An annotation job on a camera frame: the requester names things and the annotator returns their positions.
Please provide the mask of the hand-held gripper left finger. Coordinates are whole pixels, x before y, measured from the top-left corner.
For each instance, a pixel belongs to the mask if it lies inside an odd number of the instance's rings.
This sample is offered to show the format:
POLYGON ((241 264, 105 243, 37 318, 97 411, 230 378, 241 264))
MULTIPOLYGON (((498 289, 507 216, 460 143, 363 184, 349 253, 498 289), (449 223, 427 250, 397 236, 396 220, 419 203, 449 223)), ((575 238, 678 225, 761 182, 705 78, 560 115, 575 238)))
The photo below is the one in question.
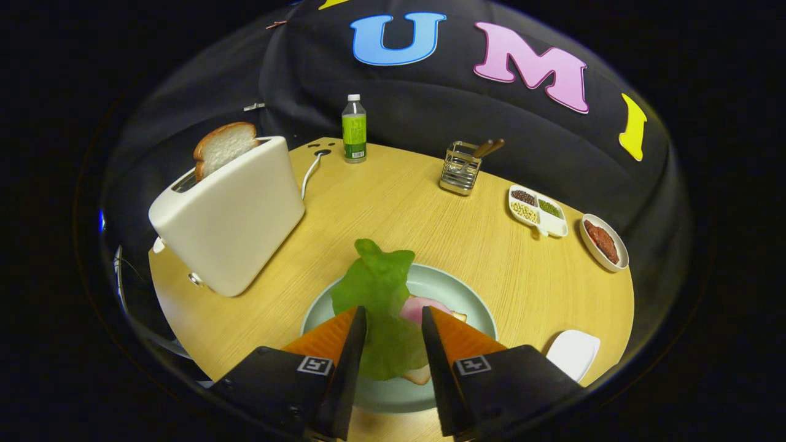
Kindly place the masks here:
POLYGON ((350 308, 283 349, 254 349, 212 392, 267 440, 346 440, 365 336, 365 308, 350 308))

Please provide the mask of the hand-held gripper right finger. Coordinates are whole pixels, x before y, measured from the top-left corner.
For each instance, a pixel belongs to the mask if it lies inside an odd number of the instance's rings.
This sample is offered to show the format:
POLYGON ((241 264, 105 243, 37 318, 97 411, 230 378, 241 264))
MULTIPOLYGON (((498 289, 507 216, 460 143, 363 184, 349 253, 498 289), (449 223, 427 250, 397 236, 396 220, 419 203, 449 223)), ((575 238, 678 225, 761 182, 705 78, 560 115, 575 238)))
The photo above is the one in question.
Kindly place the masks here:
POLYGON ((531 345, 509 349, 438 308, 421 330, 444 436, 520 438, 581 392, 531 345))

